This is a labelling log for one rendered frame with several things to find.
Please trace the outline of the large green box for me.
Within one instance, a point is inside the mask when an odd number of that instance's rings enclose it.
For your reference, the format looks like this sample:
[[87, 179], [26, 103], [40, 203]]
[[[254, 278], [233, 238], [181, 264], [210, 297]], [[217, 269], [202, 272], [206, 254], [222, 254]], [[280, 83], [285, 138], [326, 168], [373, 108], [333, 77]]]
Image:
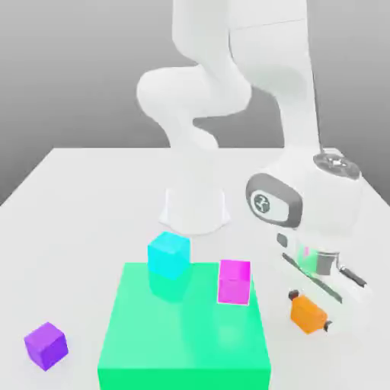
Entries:
[[255, 290], [217, 302], [219, 265], [177, 280], [123, 267], [97, 365], [100, 390], [269, 390], [271, 365]]

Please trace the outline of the small purple cube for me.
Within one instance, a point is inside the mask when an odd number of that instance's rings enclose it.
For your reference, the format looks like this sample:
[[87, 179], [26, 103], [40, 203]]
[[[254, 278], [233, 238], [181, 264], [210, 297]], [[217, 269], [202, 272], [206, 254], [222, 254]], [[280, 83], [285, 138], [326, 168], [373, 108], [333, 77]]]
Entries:
[[69, 353], [65, 334], [50, 322], [25, 336], [24, 343], [30, 359], [43, 371], [47, 371]]

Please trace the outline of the small cyan cube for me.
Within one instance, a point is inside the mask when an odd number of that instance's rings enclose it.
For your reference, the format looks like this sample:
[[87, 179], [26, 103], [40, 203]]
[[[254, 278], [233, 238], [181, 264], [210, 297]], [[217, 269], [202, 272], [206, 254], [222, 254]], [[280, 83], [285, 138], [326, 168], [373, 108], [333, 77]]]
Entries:
[[173, 232], [162, 232], [148, 244], [151, 272], [176, 280], [190, 264], [190, 239]]

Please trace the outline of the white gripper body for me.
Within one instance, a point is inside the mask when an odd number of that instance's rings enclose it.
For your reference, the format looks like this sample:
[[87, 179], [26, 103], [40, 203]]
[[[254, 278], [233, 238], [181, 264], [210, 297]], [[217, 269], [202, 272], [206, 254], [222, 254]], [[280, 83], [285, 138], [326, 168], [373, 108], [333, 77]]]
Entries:
[[339, 252], [319, 252], [320, 260], [330, 264], [330, 274], [305, 273], [290, 252], [280, 249], [280, 271], [283, 273], [285, 284], [290, 289], [297, 289], [307, 293], [313, 301], [321, 303], [325, 308], [348, 308], [350, 297], [342, 282], [337, 281], [340, 276], [337, 269]]

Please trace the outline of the small orange cube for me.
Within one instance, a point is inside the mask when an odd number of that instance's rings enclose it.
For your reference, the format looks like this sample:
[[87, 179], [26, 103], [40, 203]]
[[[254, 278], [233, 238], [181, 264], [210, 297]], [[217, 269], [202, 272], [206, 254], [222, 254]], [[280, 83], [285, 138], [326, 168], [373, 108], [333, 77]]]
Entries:
[[291, 298], [290, 319], [306, 334], [324, 330], [328, 314], [305, 295]]

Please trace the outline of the small magenta cube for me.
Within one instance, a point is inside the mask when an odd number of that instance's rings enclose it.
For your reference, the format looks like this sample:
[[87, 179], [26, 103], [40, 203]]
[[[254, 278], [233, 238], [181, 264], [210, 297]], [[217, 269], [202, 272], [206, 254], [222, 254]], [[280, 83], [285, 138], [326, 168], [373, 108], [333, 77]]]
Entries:
[[217, 302], [248, 305], [251, 291], [251, 262], [223, 259], [219, 263]]

